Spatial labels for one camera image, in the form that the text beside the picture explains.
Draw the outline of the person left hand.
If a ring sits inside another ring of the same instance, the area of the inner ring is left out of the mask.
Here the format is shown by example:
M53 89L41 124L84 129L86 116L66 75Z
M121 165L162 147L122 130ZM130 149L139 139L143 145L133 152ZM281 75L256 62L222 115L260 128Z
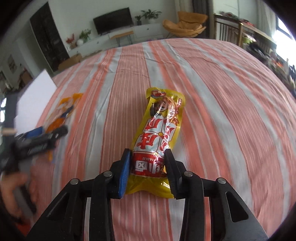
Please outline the person left hand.
M29 182L27 188L30 201L36 205L38 202L38 186L37 178L33 173L30 176L23 172L14 172L11 174L3 174L1 177L1 208L4 213L15 219L30 219L33 217L33 211L27 210L17 200L20 195L21 188Z

